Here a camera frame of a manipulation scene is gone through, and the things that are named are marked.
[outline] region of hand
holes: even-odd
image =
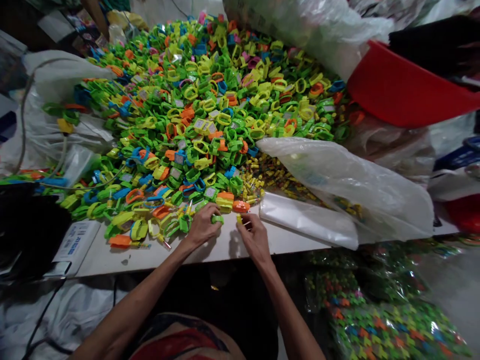
[[[241,216],[243,224],[236,223],[243,243],[251,259],[257,267],[272,265],[270,256],[269,237],[267,229],[258,215],[245,214]]]
[[[217,204],[209,202],[195,214],[191,223],[188,235],[181,241],[181,244],[189,245],[191,250],[195,250],[208,239],[215,236],[218,229],[222,227],[221,222],[212,224],[212,216],[220,215],[220,208]]]

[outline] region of red bucket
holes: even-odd
[[[370,40],[370,49],[348,79],[352,98],[386,123],[416,129],[480,109],[471,92]]]

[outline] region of forearm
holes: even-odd
[[[270,294],[289,359],[325,359],[320,346],[300,315],[274,263],[257,265]]]
[[[118,359],[150,313],[170,279],[191,254],[182,243],[125,296],[73,353],[71,359]]]

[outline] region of cable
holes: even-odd
[[[181,12],[183,15],[185,15],[186,18],[188,19],[189,16],[188,16],[186,13],[184,13],[184,12],[179,8],[179,6],[175,3],[175,1],[174,1],[174,0],[171,0],[171,2],[173,3],[173,5],[175,5],[175,7],[177,8],[177,10],[178,10],[179,12]]]
[[[61,289],[61,287],[65,284],[65,281],[67,281],[67,278],[64,277],[61,281],[60,281],[60,284],[55,288],[55,290],[53,291],[53,294],[52,296],[50,297],[50,300],[48,300],[48,302],[46,303],[46,306],[45,308],[43,309],[43,311],[41,312],[41,315],[40,317],[38,318],[38,321],[36,322],[36,325],[35,325],[35,328],[33,329],[33,332],[31,333],[31,336],[30,336],[30,339],[28,339],[28,342],[26,343],[26,349],[25,349],[25,355],[23,356],[22,360],[26,360],[29,358],[30,354],[32,353],[31,352],[31,347],[32,347],[32,341],[34,340],[34,337],[35,337],[35,334],[37,333],[37,330],[39,329],[41,323],[42,323],[42,320],[44,319],[44,316],[45,316],[45,313],[47,312],[50,304],[52,303],[55,295],[57,295],[57,293],[59,292],[59,290]]]
[[[90,187],[82,187],[82,188],[65,187],[65,186],[52,185],[52,184],[47,184],[47,183],[44,183],[44,182],[36,182],[36,181],[24,181],[24,183],[41,184],[42,186],[46,186],[46,187],[49,187],[49,188],[63,189],[63,190],[93,190],[93,189],[96,189],[96,188],[101,188],[102,186],[105,186],[107,184],[110,184],[113,180],[115,180],[116,178],[119,177],[120,173],[122,172],[123,169],[125,169],[126,166],[127,166],[127,164],[123,165],[120,168],[120,170],[118,170],[118,172],[107,182],[103,182],[101,184],[97,184],[95,186],[90,186]]]
[[[32,354],[34,353],[35,349],[41,345],[41,344],[48,344],[50,345],[52,348],[54,348],[55,350],[57,350],[59,353],[62,353],[62,354],[65,354],[65,355],[72,355],[74,352],[70,349],[67,349],[67,348],[64,348],[64,347],[61,347],[60,345],[58,345],[55,341],[53,341],[51,338],[49,337],[45,337],[43,338],[42,340],[39,340],[35,343],[33,343],[30,347],[30,349],[28,349],[28,351],[25,353],[25,355],[22,357],[22,360],[27,360],[30,358],[30,356],[32,356]]]
[[[58,161],[58,164],[56,165],[55,170],[53,170],[53,172],[48,177],[49,179],[53,178],[54,175],[60,171],[60,169],[62,168],[62,165],[64,164],[65,157],[67,156],[67,138],[68,136],[63,134],[63,147],[61,149],[60,160]]]
[[[27,131],[25,130],[25,103],[27,102],[27,96],[30,93],[30,90],[32,88],[32,85],[34,83],[35,79],[35,72],[37,69],[44,67],[45,65],[60,61],[60,60],[70,60],[70,61],[77,61],[76,59],[72,58],[66,58],[66,57],[61,57],[61,58],[56,58],[56,59],[50,59],[46,60],[40,65],[38,65],[36,68],[33,69],[31,76],[28,78],[28,81],[26,82],[25,86],[25,92],[23,94],[23,97],[21,98],[21,103],[20,103],[20,122],[21,122],[21,152],[20,152],[20,158],[18,159],[18,163],[15,166],[15,169],[13,170],[12,174],[16,175],[20,171],[20,168],[22,167],[22,163],[24,162],[24,157],[25,157],[25,150],[26,150],[26,142],[27,142]]]

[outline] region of blue container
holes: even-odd
[[[463,140],[463,146],[439,158],[433,171],[456,170],[467,165],[480,162],[480,136],[472,136]]]

